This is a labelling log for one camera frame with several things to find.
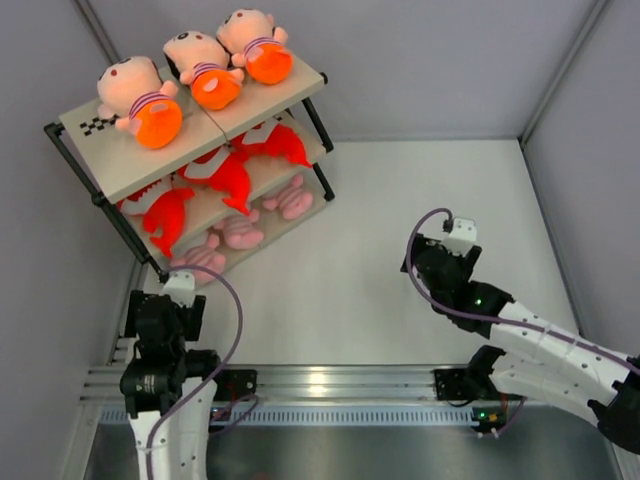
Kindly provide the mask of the pink plush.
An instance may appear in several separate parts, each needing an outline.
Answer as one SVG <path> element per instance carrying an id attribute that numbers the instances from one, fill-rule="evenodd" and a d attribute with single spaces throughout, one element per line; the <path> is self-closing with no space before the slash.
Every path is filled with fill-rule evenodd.
<path id="1" fill-rule="evenodd" d="M 181 256 L 173 258 L 169 265 L 180 267 L 192 265 L 221 274 L 226 266 L 226 257 L 217 250 L 220 239 L 215 233 L 208 233 L 203 242 L 186 250 Z"/>
<path id="2" fill-rule="evenodd" d="M 304 188 L 302 174 L 293 176 L 286 185 L 270 191 L 262 197 L 262 207 L 278 211 L 284 220 L 295 220 L 305 214 L 314 202 L 313 194 Z"/>
<path id="3" fill-rule="evenodd" d="M 264 233 L 256 226 L 260 211 L 251 209 L 248 215 L 233 214 L 213 225 L 221 233 L 225 244 L 234 250 L 249 250 L 258 246 Z"/>

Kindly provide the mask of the red plush fish white face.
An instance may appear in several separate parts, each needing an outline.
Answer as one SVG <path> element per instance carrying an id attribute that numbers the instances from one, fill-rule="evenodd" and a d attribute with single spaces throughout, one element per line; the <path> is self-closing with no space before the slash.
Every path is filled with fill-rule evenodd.
<path id="1" fill-rule="evenodd" d="M 195 196 L 189 187 L 175 187 L 170 176 L 147 185 L 116 203 L 124 215 L 141 217 L 150 242 L 167 258 L 182 236 L 186 222 L 186 202 Z"/>

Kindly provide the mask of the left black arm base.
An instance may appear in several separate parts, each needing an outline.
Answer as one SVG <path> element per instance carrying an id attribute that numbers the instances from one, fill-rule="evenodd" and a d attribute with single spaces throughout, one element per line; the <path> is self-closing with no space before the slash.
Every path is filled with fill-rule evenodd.
<path id="1" fill-rule="evenodd" d="M 216 378 L 217 402 L 233 402 L 256 391 L 258 372 L 255 369 L 223 370 Z"/>

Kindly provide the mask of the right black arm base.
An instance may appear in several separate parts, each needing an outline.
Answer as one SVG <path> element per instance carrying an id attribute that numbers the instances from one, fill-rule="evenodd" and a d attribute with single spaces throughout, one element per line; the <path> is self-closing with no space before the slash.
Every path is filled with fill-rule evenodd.
<path id="1" fill-rule="evenodd" d="M 433 372 L 438 400 L 466 406 L 478 400 L 500 400 L 501 394 L 486 374 L 469 368 L 436 369 Z"/>

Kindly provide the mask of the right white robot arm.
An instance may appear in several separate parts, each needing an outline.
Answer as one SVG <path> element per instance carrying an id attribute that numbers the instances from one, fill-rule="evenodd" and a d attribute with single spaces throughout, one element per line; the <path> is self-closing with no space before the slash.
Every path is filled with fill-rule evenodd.
<path id="1" fill-rule="evenodd" d="M 606 349 L 554 325 L 511 294 L 473 280 L 481 248 L 463 256 L 440 240 L 410 237 L 402 271 L 439 315 L 485 340 L 468 388 L 544 401 L 588 423 L 610 442 L 639 451 L 639 359 Z"/>

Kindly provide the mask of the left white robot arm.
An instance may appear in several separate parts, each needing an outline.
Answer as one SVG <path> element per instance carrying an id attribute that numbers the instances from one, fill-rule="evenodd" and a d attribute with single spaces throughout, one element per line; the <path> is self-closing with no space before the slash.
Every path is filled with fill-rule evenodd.
<path id="1" fill-rule="evenodd" d="M 133 357 L 119 382 L 141 479 L 204 479 L 212 400 L 226 386 L 213 350 L 199 339 L 205 298 L 191 305 L 167 294 L 130 294 L 125 336 Z"/>

